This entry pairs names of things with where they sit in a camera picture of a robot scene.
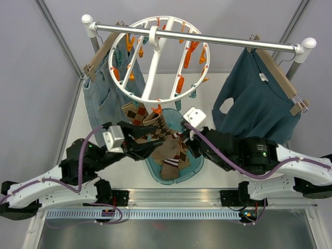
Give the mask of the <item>beige orange argyle sock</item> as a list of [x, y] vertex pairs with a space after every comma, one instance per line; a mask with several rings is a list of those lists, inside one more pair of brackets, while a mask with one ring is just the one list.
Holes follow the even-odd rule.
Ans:
[[141, 126], [144, 119], [148, 116], [148, 111], [143, 103], [135, 105], [133, 102], [130, 102], [122, 106], [121, 109], [134, 125]]

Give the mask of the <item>brown argyle sock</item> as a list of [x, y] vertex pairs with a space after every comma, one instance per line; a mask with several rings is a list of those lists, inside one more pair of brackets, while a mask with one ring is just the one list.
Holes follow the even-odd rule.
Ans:
[[144, 120], [144, 126], [153, 126], [157, 127], [155, 131], [149, 133], [148, 135], [144, 135], [143, 137], [136, 140], [137, 143], [146, 143], [149, 141], [155, 141], [159, 139], [166, 139], [173, 130], [168, 127], [163, 113], [150, 113]]

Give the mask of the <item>white round clip hanger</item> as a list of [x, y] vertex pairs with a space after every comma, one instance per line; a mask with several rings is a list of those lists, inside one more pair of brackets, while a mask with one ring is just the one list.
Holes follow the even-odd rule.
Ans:
[[[194, 25], [191, 23], [177, 18], [173, 16], [156, 16], [156, 17], [148, 17], [143, 20], [140, 20], [130, 27], [136, 28], [144, 28], [149, 29], [151, 27], [158, 28], [160, 30], [167, 30], [173, 32], [182, 32], [182, 33], [196, 33], [202, 34]], [[169, 97], [164, 99], [152, 99], [151, 93], [153, 87], [157, 85], [156, 82], [156, 75], [157, 69], [159, 66], [159, 62], [161, 59], [162, 52], [164, 51], [164, 47], [166, 45], [167, 38], [151, 38], [148, 36], [142, 35], [133, 35], [128, 33], [120, 33], [120, 35], [116, 38], [115, 42], [112, 45], [110, 51], [110, 57], [113, 56], [114, 50], [116, 49], [117, 44], [119, 41], [126, 35], [126, 43], [127, 43], [127, 50], [131, 51], [134, 48], [135, 52], [131, 59], [131, 62], [127, 66], [127, 73], [123, 80], [120, 80], [119, 73], [117, 69], [112, 65], [112, 58], [109, 59], [109, 72], [112, 76], [113, 80], [117, 88], [126, 96], [131, 98], [134, 101], [145, 103], [145, 104], [166, 104], [170, 102], [175, 102], [178, 99], [182, 99], [185, 96], [193, 96], [196, 89], [203, 83], [208, 81], [207, 73], [210, 68], [210, 48], [208, 43], [199, 42], [199, 41], [190, 41], [190, 40], [183, 40], [183, 39], [176, 39], [182, 41], [184, 46], [183, 52], [181, 53], [181, 59], [179, 60], [179, 64], [177, 67], [176, 75], [174, 80], [172, 81], [172, 88]], [[133, 66], [137, 59], [142, 58], [143, 55], [143, 45], [149, 44], [153, 49], [153, 55], [149, 66], [149, 71], [147, 75], [147, 81], [145, 83], [145, 87], [141, 96], [136, 96], [133, 92], [127, 91], [127, 83], [128, 80], [134, 81], [134, 75], [132, 72]], [[199, 79], [193, 83], [190, 83], [189, 89], [184, 90], [182, 88], [181, 94], [176, 93], [176, 86], [178, 82], [178, 74], [181, 74], [184, 77], [183, 70], [187, 69], [190, 65], [190, 61], [192, 55], [195, 51], [197, 51], [198, 47], [202, 46], [202, 52], [199, 58], [199, 64], [202, 66], [202, 73]]]

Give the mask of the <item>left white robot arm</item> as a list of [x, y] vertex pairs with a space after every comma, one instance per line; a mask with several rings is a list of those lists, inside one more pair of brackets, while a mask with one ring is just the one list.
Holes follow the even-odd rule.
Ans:
[[99, 178], [98, 172], [126, 157], [134, 161], [148, 158], [164, 139], [145, 143], [138, 139], [156, 130], [124, 121], [98, 126], [85, 139], [75, 140], [67, 148], [66, 158], [46, 173], [23, 183], [3, 182], [1, 217], [25, 220], [40, 211], [76, 204], [115, 209], [111, 184]]

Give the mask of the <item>teal clip front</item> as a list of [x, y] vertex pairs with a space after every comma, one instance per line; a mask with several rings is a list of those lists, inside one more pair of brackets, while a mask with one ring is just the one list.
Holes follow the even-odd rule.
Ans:
[[175, 101], [175, 107], [177, 111], [180, 111], [182, 109], [182, 100], [178, 99]]

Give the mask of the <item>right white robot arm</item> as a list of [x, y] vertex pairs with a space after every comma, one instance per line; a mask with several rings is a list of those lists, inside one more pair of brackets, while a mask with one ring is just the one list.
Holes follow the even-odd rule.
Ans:
[[186, 124], [184, 142], [194, 157], [204, 157], [225, 171], [248, 179], [232, 194], [221, 193], [223, 205], [263, 205], [270, 197], [300, 193], [307, 199], [331, 197], [331, 159], [296, 153], [260, 137], [239, 138]]

